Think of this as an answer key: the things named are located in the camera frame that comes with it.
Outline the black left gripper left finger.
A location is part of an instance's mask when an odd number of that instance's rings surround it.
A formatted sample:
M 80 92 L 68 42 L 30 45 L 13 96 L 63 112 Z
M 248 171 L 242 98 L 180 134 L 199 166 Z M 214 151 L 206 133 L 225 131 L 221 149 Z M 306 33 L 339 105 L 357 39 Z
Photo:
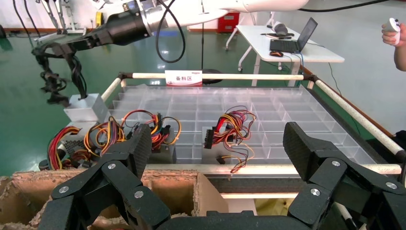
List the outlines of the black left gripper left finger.
M 116 206 L 131 228 L 156 230 L 171 214 L 141 181 L 151 147 L 150 127 L 141 124 L 129 140 L 110 146 L 95 166 L 55 187 L 38 228 L 85 230 L 103 210 Z

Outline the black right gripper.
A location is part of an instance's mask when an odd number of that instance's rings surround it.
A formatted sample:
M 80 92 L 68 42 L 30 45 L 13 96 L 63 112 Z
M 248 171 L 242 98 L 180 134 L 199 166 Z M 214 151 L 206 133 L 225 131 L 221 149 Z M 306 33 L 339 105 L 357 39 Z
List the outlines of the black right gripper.
M 139 10 L 133 9 L 109 16 L 104 27 L 65 43 L 65 53 L 89 50 L 98 46 L 114 44 L 126 46 L 150 37 L 145 17 Z

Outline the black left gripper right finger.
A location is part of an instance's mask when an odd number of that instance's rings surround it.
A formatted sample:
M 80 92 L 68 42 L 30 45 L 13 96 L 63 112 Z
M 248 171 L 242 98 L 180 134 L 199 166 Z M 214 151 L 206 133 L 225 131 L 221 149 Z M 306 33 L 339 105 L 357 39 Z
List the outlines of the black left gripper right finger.
M 288 216 L 317 229 L 334 203 L 355 213 L 369 230 L 406 227 L 406 189 L 345 156 L 332 142 L 308 136 L 296 122 L 284 128 L 283 147 L 306 186 Z

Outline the person's bare hand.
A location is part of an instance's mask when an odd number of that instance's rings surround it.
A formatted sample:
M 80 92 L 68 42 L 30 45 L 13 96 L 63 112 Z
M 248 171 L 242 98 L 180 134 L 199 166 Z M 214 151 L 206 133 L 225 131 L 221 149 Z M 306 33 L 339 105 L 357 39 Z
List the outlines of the person's bare hand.
M 394 46 L 394 47 L 401 47 L 404 46 L 406 43 L 406 25 L 404 23 L 400 23 L 400 32 L 398 33 L 399 35 L 399 41 L 396 44 L 396 33 L 394 32 L 389 32 L 386 30 L 386 24 L 382 25 L 382 40 L 385 44 Z

